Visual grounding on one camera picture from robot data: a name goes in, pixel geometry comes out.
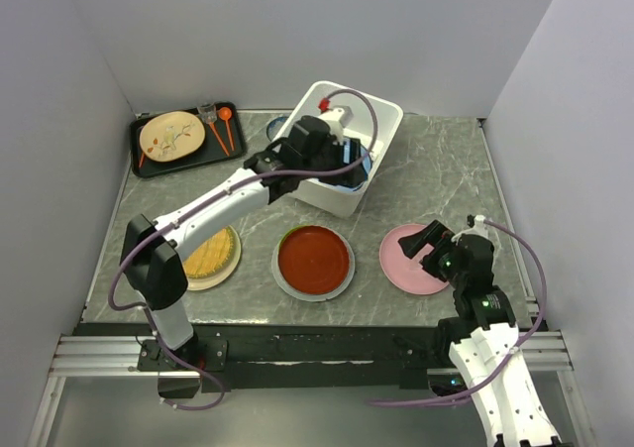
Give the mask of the pink plate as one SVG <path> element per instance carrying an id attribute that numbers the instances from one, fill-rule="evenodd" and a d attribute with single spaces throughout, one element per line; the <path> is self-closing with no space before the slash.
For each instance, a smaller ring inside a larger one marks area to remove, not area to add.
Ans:
<path id="1" fill-rule="evenodd" d="M 379 262 L 385 276 L 399 289 L 415 295 L 431 295 L 444 290 L 449 284 L 432 277 L 420 265 L 425 255 L 432 251 L 430 245 L 421 249 L 413 259 L 407 258 L 398 241 L 420 232 L 423 224 L 410 223 L 390 230 L 379 248 Z"/>

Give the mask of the red scalloped plate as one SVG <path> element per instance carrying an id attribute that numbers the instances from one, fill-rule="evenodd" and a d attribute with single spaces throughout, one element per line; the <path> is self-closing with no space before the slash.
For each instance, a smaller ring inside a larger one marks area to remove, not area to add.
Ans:
<path id="1" fill-rule="evenodd" d="M 288 233 L 279 245 L 277 263 L 283 279 L 308 295 L 333 292 L 351 266 L 346 244 L 321 226 L 302 226 Z"/>

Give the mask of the woven bamboo mat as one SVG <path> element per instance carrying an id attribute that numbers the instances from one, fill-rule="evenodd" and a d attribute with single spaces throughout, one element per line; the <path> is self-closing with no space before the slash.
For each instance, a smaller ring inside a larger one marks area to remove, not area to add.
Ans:
<path id="1" fill-rule="evenodd" d="M 183 263 L 191 279 L 205 279 L 224 269 L 233 257 L 235 237 L 230 227 L 222 229 L 198 247 Z"/>

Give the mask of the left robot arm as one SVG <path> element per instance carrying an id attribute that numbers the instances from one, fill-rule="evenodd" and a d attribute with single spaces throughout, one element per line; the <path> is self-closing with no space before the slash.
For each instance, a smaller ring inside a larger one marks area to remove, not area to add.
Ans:
<path id="1" fill-rule="evenodd" d="M 221 185 L 154 221 L 139 215 L 128 223 L 117 274 L 140 295 L 137 305 L 171 367 L 198 368 L 203 358 L 182 302 L 188 287 L 183 260 L 233 221 L 295 191 L 305 179 L 359 184 L 373 147 L 373 142 L 338 137 L 334 122 L 323 117 L 303 116 Z"/>

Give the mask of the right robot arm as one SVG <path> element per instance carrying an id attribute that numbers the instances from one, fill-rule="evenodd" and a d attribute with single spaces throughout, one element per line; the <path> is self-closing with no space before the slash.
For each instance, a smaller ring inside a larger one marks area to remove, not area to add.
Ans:
<path id="1" fill-rule="evenodd" d="M 529 336 L 521 333 L 508 297 L 494 282 L 491 223 L 478 215 L 468 224 L 454 233 L 433 221 L 398 241 L 407 258 L 431 246 L 422 269 L 454 290 L 457 315 L 438 322 L 433 352 L 441 364 L 458 369 L 466 387 L 425 403 L 471 401 L 490 446 L 561 446 L 521 351 Z"/>

